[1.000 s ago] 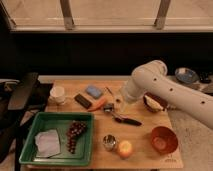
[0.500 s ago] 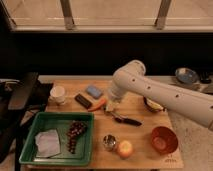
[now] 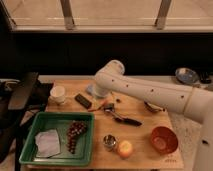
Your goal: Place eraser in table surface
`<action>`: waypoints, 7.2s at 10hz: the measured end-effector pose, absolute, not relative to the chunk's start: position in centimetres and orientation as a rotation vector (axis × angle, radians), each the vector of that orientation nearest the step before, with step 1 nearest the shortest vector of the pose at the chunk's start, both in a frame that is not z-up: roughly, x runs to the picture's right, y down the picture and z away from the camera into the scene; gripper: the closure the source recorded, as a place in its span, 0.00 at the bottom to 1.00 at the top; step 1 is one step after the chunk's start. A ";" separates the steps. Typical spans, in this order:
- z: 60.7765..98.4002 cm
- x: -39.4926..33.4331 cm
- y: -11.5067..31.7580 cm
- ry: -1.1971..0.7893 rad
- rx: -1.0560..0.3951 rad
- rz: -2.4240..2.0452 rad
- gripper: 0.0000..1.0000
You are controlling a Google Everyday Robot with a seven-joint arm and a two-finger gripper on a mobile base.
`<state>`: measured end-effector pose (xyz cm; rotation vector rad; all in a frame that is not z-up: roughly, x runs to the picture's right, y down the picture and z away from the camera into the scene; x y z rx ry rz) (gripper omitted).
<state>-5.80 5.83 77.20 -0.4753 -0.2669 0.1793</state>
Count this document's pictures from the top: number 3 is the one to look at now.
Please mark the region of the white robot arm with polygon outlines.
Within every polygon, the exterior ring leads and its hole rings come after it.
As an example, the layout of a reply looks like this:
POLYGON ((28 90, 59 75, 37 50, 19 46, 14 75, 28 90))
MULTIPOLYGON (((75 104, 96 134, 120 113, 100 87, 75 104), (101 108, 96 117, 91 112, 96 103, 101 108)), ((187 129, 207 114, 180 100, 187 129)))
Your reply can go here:
POLYGON ((93 93, 106 97, 115 91, 166 108, 202 125, 193 171, 213 171, 213 92, 201 88, 134 79, 111 60, 94 76, 93 93))

